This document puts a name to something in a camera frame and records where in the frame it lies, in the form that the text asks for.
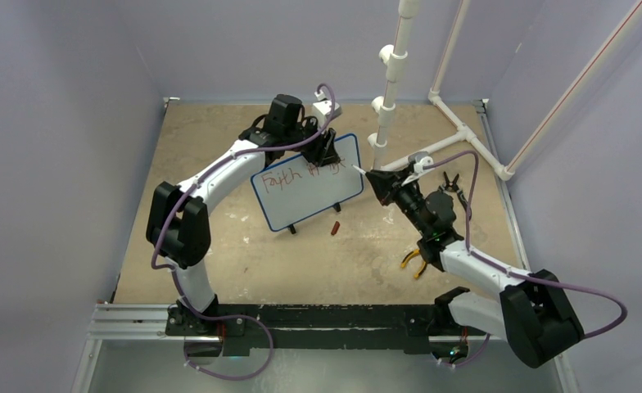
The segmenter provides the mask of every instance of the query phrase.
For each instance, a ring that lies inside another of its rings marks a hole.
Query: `wire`
[[[328,90],[328,96],[331,98],[331,108],[336,107],[336,95],[331,89],[330,86],[327,84],[320,84],[317,88],[317,92],[321,92],[321,88],[326,88]],[[254,125],[258,124],[260,122],[263,116],[259,116],[258,119],[255,120]],[[246,375],[242,376],[229,376],[229,375],[224,375],[220,373],[215,373],[213,371],[207,370],[205,368],[201,368],[197,364],[193,363],[189,358],[188,358],[188,353],[186,352],[184,348],[183,355],[186,358],[186,364],[189,365],[190,367],[194,368],[195,370],[208,374],[212,377],[216,377],[219,379],[224,379],[227,381],[243,381],[249,378],[253,378],[265,370],[266,367],[268,367],[268,364],[270,364],[270,360],[273,358],[273,353],[275,351],[274,348],[274,343],[273,343],[273,336],[270,334],[270,330],[258,319],[250,317],[248,315],[226,315],[222,317],[209,317],[206,315],[203,315],[199,310],[195,309],[192,305],[191,302],[188,301],[188,298],[186,297],[186,294],[183,292],[183,289],[181,287],[181,284],[179,283],[179,278],[176,275],[176,268],[170,264],[157,264],[157,258],[160,255],[160,250],[162,248],[162,244],[165,242],[165,237],[166,237],[166,229],[169,228],[169,225],[171,224],[172,220],[174,220],[174,217],[176,217],[177,212],[181,209],[181,206],[183,203],[186,201],[186,199],[194,192],[198,187],[200,187],[201,184],[209,177],[211,176],[216,170],[222,168],[223,165],[227,164],[229,161],[235,160],[239,156],[243,156],[245,154],[250,154],[250,153],[256,153],[256,152],[267,152],[267,151],[286,151],[286,150],[294,150],[299,147],[304,146],[305,144],[314,141],[316,138],[318,138],[323,131],[326,130],[328,127],[328,124],[331,123],[331,119],[333,118],[332,115],[326,118],[326,121],[323,123],[323,125],[316,131],[316,133],[307,139],[298,142],[298,143],[293,143],[292,145],[287,145],[287,146],[279,146],[279,147],[257,147],[254,149],[246,149],[242,151],[237,151],[234,153],[233,156],[225,156],[221,160],[216,161],[214,164],[212,164],[208,169],[206,169],[205,172],[201,176],[198,177],[196,182],[194,182],[191,187],[189,187],[183,195],[179,198],[178,201],[176,201],[176,204],[174,205],[174,208],[170,211],[170,213],[167,215],[167,218],[165,220],[164,225],[162,226],[162,229],[160,230],[160,236],[157,238],[157,242],[155,243],[155,250],[152,252],[152,258],[150,261],[150,266],[155,269],[170,269],[171,270],[171,276],[172,279],[174,280],[174,286],[176,287],[177,292],[179,293],[179,299],[182,301],[183,305],[188,307],[188,309],[196,315],[198,318],[203,319],[208,322],[214,322],[214,321],[224,321],[227,319],[236,319],[236,318],[241,318],[241,319],[246,319],[250,320],[256,324],[258,324],[263,331],[265,332],[265,335],[268,337],[268,343],[269,343],[269,353],[268,357],[266,358],[265,362],[263,363],[262,366],[260,366],[259,369],[255,370],[253,373],[249,373]]]
[[[471,204],[472,204],[472,197],[473,197],[473,190],[475,189],[475,181],[477,177],[477,169],[478,166],[480,165],[480,156],[473,150],[466,150],[466,151],[461,151],[460,153],[457,153],[449,158],[446,158],[444,160],[441,160],[439,162],[436,162],[435,164],[426,166],[425,169],[432,169],[436,168],[438,166],[442,166],[448,162],[451,162],[453,160],[456,160],[457,158],[460,158],[462,156],[466,155],[471,155],[475,159],[475,165],[473,166],[473,176],[472,176],[472,181],[471,181],[471,188],[468,190],[468,200],[466,203],[466,217],[470,217],[471,214]],[[560,288],[560,289],[568,289],[570,291],[577,291],[581,293],[586,293],[589,295],[595,295],[599,297],[603,297],[604,299],[608,299],[615,304],[617,304],[618,307],[620,307],[620,315],[615,318],[611,323],[594,330],[593,332],[588,332],[584,335],[583,339],[591,338],[591,337],[596,337],[598,335],[601,335],[603,333],[609,332],[610,330],[613,330],[617,325],[625,321],[627,319],[627,307],[625,306],[624,303],[622,303],[618,298],[616,298],[613,295],[610,295],[606,292],[602,292],[599,290],[596,290],[594,288],[588,288],[588,287],[582,287],[579,285],[574,285],[574,284],[567,284],[564,282],[556,282],[556,281],[550,281],[550,280],[544,280],[542,278],[535,278],[535,277],[530,277],[524,274],[519,274],[515,272],[509,272],[505,267],[500,266],[493,260],[490,260],[484,255],[478,254],[477,251],[471,250],[471,228],[470,228],[470,220],[466,219],[466,236],[465,236],[465,241],[466,241],[466,250],[468,250],[468,253],[475,257],[477,260],[480,260],[481,262],[487,264],[488,266],[491,266],[492,268],[495,268],[499,270],[502,273],[507,274],[510,277],[518,278],[520,280],[528,281],[528,282],[533,282],[535,284],[539,285],[546,285],[548,287],[555,287],[555,288]],[[464,366],[465,364],[468,364],[471,362],[472,359],[475,359],[481,352],[482,352],[482,347],[480,350],[478,350],[472,357],[466,359],[466,361],[462,362],[459,364],[459,366]]]

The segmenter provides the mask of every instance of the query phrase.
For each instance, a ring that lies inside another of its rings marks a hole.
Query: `wall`
[[[398,0],[118,0],[164,96],[207,102],[311,99],[330,83],[339,98],[383,94],[378,60],[393,43]],[[542,0],[474,0],[442,86],[450,101],[489,97]],[[458,0],[422,2],[399,98],[426,101]]]
[[[632,3],[545,4],[488,109],[501,156],[515,154]],[[623,51],[509,183],[532,267],[629,308],[619,328],[569,350],[585,393],[642,391],[642,26]],[[587,331],[618,314],[570,297]]]
[[[0,391],[69,391],[161,123],[113,2],[0,0]]]

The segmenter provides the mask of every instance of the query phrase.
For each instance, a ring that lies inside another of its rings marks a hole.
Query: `purple cable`
[[[455,159],[457,159],[457,158],[459,158],[461,156],[465,156],[467,154],[472,155],[473,158],[475,159],[475,165],[473,166],[473,176],[472,176],[472,181],[471,181],[471,189],[468,192],[468,200],[467,200],[467,203],[466,203],[466,217],[470,217],[471,216],[471,203],[472,203],[472,197],[473,197],[473,189],[475,189],[475,180],[476,180],[476,177],[477,177],[477,168],[478,168],[478,165],[480,163],[480,156],[473,150],[461,151],[460,153],[455,154],[455,155],[453,155],[453,156],[451,156],[449,158],[446,158],[444,160],[436,162],[435,164],[426,166],[425,169],[432,169],[432,168],[436,168],[438,166],[442,166],[442,165],[444,165],[444,164],[446,164],[448,162],[451,162],[451,161],[453,161],[453,160],[455,160]],[[485,264],[487,264],[487,265],[499,270],[502,273],[507,273],[507,269],[506,268],[504,268],[502,266],[499,266],[497,263],[495,263],[494,261],[492,261],[489,258],[485,257],[484,255],[480,255],[476,251],[471,250],[471,228],[470,228],[470,220],[468,220],[468,219],[466,219],[465,241],[466,241],[466,250],[468,250],[468,253],[470,255],[475,257],[477,260],[480,260],[481,262],[483,262],[483,263],[485,263]],[[533,283],[539,284],[539,285],[546,285],[548,287],[555,287],[555,288],[560,288],[560,289],[568,289],[570,291],[577,291],[577,292],[587,293],[589,295],[595,295],[595,296],[603,297],[604,299],[608,299],[608,300],[614,302],[615,304],[618,305],[618,307],[620,307],[620,315],[617,318],[615,318],[615,320],[613,320],[611,323],[607,324],[604,327],[601,327],[599,329],[594,330],[593,332],[586,333],[584,335],[584,339],[591,338],[591,337],[596,337],[598,335],[606,333],[606,332],[614,329],[615,327],[617,327],[617,325],[619,325],[620,323],[625,321],[625,319],[627,319],[627,307],[625,306],[625,304],[622,303],[615,296],[610,295],[608,293],[596,290],[594,288],[582,287],[582,286],[579,286],[579,285],[567,284],[567,283],[564,283],[564,282],[556,282],[556,281],[544,280],[542,278],[534,278],[534,277],[530,277],[530,276],[519,274],[519,273],[509,272],[509,276],[514,277],[514,278],[518,278],[518,279],[521,279],[521,280],[525,280],[525,281],[528,281],[528,282],[533,282]],[[488,334],[487,337],[486,337],[486,340],[489,340],[489,338],[490,338],[490,335]],[[486,341],[483,343],[483,346],[481,346],[481,348],[472,357],[466,359],[466,361],[464,361],[461,364],[459,364],[459,366],[464,366],[464,365],[470,363],[473,359],[475,359],[482,352],[482,348],[485,346],[485,344],[486,344]]]
[[[326,88],[328,90],[328,96],[330,96],[330,98],[331,98],[331,108],[332,108],[332,111],[334,111],[336,109],[336,95],[333,92],[333,89],[331,89],[331,87],[328,86],[327,84],[320,84],[316,88],[316,91],[317,92],[321,92],[321,88]],[[194,313],[198,318],[203,319],[205,321],[223,321],[223,320],[227,320],[227,319],[236,319],[236,318],[248,319],[250,321],[253,321],[253,322],[257,323],[259,326],[261,326],[261,328],[265,332],[265,335],[268,337],[268,343],[269,343],[269,349],[270,349],[270,351],[268,353],[268,357],[266,358],[266,360],[263,363],[263,365],[260,368],[258,368],[256,371],[254,371],[253,373],[249,373],[249,374],[241,375],[241,376],[230,376],[230,375],[224,375],[224,374],[220,374],[220,373],[215,373],[215,372],[207,370],[205,368],[201,368],[200,366],[198,366],[197,364],[193,363],[188,358],[188,353],[187,353],[186,349],[184,348],[183,356],[184,356],[184,358],[186,358],[186,364],[188,364],[190,367],[192,367],[196,371],[199,371],[201,373],[210,375],[212,377],[216,377],[216,378],[219,378],[219,379],[224,379],[226,381],[244,381],[246,379],[253,378],[253,377],[259,375],[260,373],[262,373],[263,370],[265,370],[265,368],[268,367],[268,364],[270,364],[270,361],[273,358],[273,353],[275,351],[274,343],[273,343],[273,335],[270,334],[270,330],[268,330],[268,328],[261,321],[259,321],[256,318],[250,317],[248,315],[226,315],[226,316],[223,316],[223,317],[208,317],[206,315],[201,314],[200,311],[195,309],[191,305],[191,302],[188,301],[188,298],[186,297],[186,295],[183,293],[183,289],[181,288],[181,284],[179,283],[179,278],[176,276],[175,268],[173,266],[169,265],[169,264],[157,264],[157,257],[160,255],[160,250],[162,248],[162,244],[164,244],[164,242],[165,242],[165,237],[166,237],[166,233],[167,233],[167,231],[165,231],[164,229],[169,227],[169,225],[171,224],[171,222],[174,219],[174,217],[176,217],[176,213],[179,211],[179,208],[181,207],[181,205],[183,205],[183,203],[186,201],[188,196],[190,196],[194,191],[196,191],[198,186],[200,186],[208,178],[208,176],[213,174],[217,169],[222,168],[222,166],[227,164],[229,161],[234,160],[239,156],[243,156],[243,155],[249,154],[249,153],[256,153],[256,152],[260,152],[260,151],[286,151],[286,150],[294,150],[294,149],[297,149],[298,147],[302,147],[305,144],[307,144],[307,143],[315,140],[316,138],[318,138],[323,133],[323,131],[326,130],[328,125],[331,123],[331,119],[332,118],[333,118],[333,116],[332,116],[332,113],[331,113],[331,115],[328,116],[326,121],[316,131],[316,133],[314,135],[308,137],[307,139],[305,139],[305,140],[303,140],[301,142],[293,143],[292,145],[287,145],[287,146],[257,147],[257,148],[254,148],[254,149],[246,149],[246,150],[242,150],[242,151],[238,151],[238,152],[234,153],[234,156],[226,156],[222,160],[215,162],[208,170],[203,172],[203,174],[200,177],[198,177],[197,181],[194,184],[192,184],[191,187],[189,187],[186,190],[186,192],[183,193],[183,195],[179,198],[179,200],[176,201],[176,204],[174,205],[174,208],[170,211],[169,215],[167,215],[167,219],[165,220],[164,225],[162,225],[162,230],[160,231],[160,236],[157,237],[157,242],[155,243],[155,250],[152,252],[152,259],[150,261],[150,266],[155,270],[158,270],[158,269],[170,269],[171,270],[171,276],[172,276],[172,279],[174,280],[174,285],[176,286],[176,290],[179,293],[179,296],[180,296],[183,304],[186,305],[188,307],[188,309],[191,310],[191,312]]]

